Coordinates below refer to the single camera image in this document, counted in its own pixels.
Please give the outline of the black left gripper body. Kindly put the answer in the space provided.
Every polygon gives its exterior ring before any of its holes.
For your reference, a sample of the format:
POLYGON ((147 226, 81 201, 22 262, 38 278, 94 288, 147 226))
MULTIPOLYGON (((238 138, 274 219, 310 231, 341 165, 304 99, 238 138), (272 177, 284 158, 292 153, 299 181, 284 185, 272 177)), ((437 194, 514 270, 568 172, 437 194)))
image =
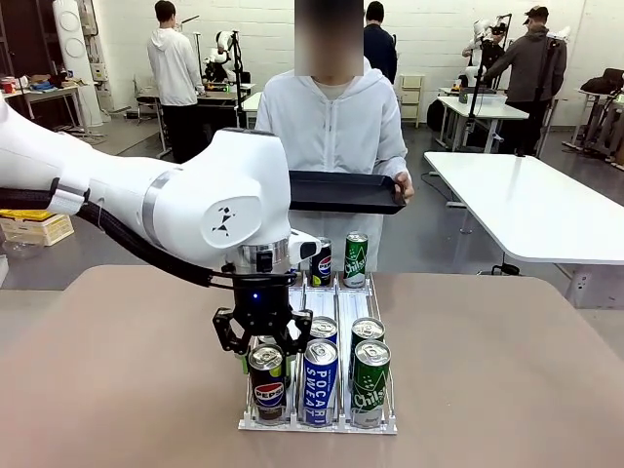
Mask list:
POLYGON ((250 321, 253 336, 278 337, 278 327, 290 306, 292 272, 284 274, 235 274, 232 277, 234 308, 250 321))

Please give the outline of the person's left hand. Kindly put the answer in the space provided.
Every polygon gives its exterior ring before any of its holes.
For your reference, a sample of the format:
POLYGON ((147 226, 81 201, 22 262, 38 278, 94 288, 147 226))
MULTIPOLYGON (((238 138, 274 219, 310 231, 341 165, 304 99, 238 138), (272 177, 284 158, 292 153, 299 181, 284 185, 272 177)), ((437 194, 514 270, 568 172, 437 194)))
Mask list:
POLYGON ((410 174, 407 171, 400 172, 394 177, 395 201, 397 204, 408 204, 414 196, 410 174))

